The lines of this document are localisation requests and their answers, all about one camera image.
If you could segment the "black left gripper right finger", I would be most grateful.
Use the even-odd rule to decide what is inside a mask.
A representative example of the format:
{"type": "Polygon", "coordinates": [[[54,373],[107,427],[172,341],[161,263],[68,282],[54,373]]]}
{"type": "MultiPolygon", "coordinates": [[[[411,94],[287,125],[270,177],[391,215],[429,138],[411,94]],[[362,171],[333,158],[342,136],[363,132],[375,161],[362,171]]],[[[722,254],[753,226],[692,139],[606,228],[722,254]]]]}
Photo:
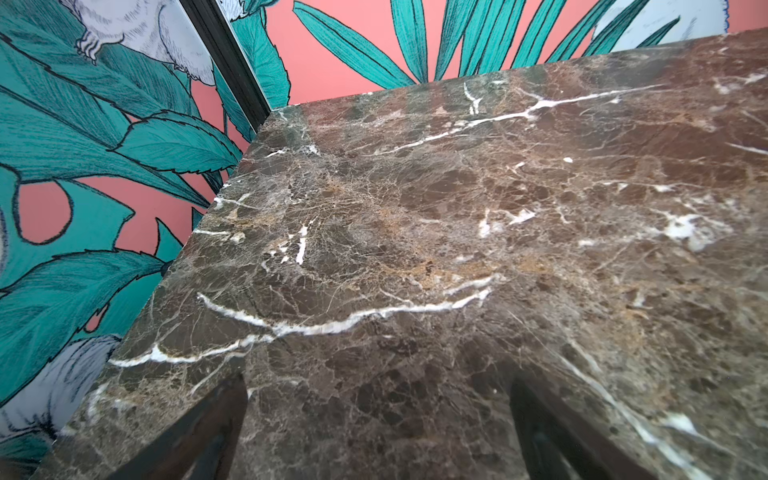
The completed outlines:
{"type": "Polygon", "coordinates": [[[652,479],[586,419],[546,386],[517,376],[510,409],[526,470],[532,479],[652,479]]]}

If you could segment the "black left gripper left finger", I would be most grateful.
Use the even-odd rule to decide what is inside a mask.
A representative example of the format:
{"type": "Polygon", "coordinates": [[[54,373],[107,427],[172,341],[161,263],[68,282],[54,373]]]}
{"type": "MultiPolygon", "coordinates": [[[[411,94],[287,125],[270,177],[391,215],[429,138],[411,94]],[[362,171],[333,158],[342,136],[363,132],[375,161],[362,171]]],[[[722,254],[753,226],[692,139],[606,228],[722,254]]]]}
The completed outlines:
{"type": "Polygon", "coordinates": [[[234,373],[110,477],[228,478],[247,404],[245,379],[234,373]]]}

